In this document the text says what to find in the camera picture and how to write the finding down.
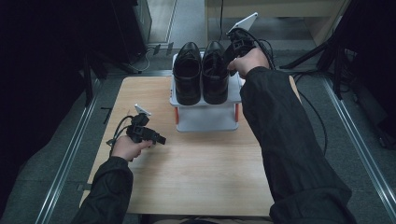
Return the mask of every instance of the black leather shoe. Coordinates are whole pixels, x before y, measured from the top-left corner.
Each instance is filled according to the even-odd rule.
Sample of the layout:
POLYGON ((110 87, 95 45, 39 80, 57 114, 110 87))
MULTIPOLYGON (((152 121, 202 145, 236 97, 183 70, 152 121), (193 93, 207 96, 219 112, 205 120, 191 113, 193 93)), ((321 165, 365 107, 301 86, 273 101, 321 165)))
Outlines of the black leather shoe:
POLYGON ((202 62, 204 100, 211 105, 222 104, 228 97, 229 74, 223 60, 224 51, 219 42, 213 41, 207 46, 202 62))
POLYGON ((176 56, 173 68, 176 98, 181 105, 195 105, 201 100, 201 54, 196 44, 189 42, 176 56))

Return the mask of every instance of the black sleeve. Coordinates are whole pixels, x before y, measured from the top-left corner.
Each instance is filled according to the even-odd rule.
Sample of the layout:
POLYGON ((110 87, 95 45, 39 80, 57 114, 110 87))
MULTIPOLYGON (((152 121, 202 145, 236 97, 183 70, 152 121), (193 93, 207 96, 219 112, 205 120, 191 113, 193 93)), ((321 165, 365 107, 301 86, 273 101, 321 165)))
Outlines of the black sleeve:
POLYGON ((256 67, 241 91, 243 112, 262 148, 275 223, 356 223, 351 190, 325 160, 289 75, 256 67))
POLYGON ((128 161, 110 157, 96 172, 91 192, 71 223, 122 223, 133 181, 128 161))

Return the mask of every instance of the hand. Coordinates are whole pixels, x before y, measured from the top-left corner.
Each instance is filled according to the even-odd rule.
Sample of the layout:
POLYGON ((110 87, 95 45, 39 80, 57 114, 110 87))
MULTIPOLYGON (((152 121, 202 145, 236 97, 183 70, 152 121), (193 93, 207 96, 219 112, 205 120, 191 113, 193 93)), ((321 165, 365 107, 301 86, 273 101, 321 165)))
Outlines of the hand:
POLYGON ((236 58, 228 65, 228 70, 237 70, 239 76, 243 79, 246 78, 247 73, 258 66, 269 68, 268 59, 265 57, 262 50, 259 48, 252 49, 247 55, 241 58, 236 58))
POLYGON ((141 143, 135 143, 129 136, 121 136, 116 145, 113 147, 111 156, 121 157, 126 161, 132 161, 138 157, 142 149, 151 147, 152 141, 142 141, 141 143))

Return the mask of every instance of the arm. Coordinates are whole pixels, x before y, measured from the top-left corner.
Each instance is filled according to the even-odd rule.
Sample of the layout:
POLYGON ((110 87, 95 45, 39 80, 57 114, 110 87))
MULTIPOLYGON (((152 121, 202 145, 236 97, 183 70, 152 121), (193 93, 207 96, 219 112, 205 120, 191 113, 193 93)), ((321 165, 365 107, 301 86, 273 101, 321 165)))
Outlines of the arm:
POLYGON ((122 223, 134 182, 128 161, 150 145, 151 141, 136 144, 128 136, 120 137, 111 157, 96 172, 91 192, 72 223, 122 223))
POLYGON ((265 63, 253 64, 242 76, 243 112, 262 148, 274 222, 355 223, 347 209, 351 190, 325 160, 290 77, 265 63))

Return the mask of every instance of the light wood surface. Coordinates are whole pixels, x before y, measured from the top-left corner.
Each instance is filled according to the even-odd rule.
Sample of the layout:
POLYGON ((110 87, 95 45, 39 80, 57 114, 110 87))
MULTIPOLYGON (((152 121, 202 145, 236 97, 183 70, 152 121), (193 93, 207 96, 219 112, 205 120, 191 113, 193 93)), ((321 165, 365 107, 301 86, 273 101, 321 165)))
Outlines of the light wood surface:
POLYGON ((148 127, 167 140, 130 162, 134 189, 128 213, 268 216, 273 199, 261 149, 242 106, 236 131, 179 133, 169 103, 170 83, 171 77, 124 79, 88 182, 108 158, 106 141, 123 117, 136 114, 134 104, 139 104, 152 113, 148 127))
MULTIPOLYGON (((303 17, 315 43, 323 43, 331 34, 349 0, 227 0, 223 18, 245 18, 254 12, 259 17, 303 17)), ((205 0, 207 18, 219 18, 221 1, 205 0)))

